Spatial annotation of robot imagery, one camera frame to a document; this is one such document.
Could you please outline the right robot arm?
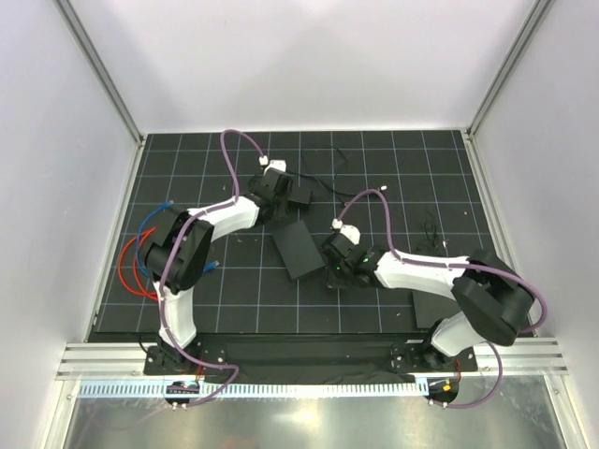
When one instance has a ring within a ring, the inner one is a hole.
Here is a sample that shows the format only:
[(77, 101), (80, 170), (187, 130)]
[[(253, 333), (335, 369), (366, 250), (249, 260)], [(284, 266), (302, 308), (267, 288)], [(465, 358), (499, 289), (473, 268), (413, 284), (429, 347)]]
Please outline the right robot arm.
[(407, 356), (430, 370), (450, 367), (462, 351), (488, 341), (508, 347), (523, 326), (533, 295), (496, 254), (434, 257), (360, 243), (352, 226), (334, 231), (321, 246), (333, 288), (410, 290), (445, 297), (460, 310), (437, 320)]

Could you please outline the black network switch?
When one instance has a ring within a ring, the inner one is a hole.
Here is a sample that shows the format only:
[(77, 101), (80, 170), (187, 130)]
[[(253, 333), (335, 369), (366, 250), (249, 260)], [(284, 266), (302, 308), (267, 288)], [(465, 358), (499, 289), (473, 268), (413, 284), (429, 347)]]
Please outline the black network switch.
[(292, 281), (310, 276), (325, 266), (303, 221), (278, 227), (272, 231), (272, 238)]

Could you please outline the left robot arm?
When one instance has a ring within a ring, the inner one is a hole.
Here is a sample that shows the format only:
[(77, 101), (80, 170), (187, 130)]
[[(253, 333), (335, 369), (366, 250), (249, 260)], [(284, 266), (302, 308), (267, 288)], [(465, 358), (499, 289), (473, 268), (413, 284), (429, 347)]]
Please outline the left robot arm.
[(151, 274), (158, 298), (158, 347), (178, 374), (195, 369), (198, 352), (193, 291), (214, 241), (237, 231), (265, 225), (283, 214), (293, 180), (283, 160), (269, 162), (248, 191), (199, 209), (169, 205), (158, 214), (155, 230), (141, 245), (141, 263)]

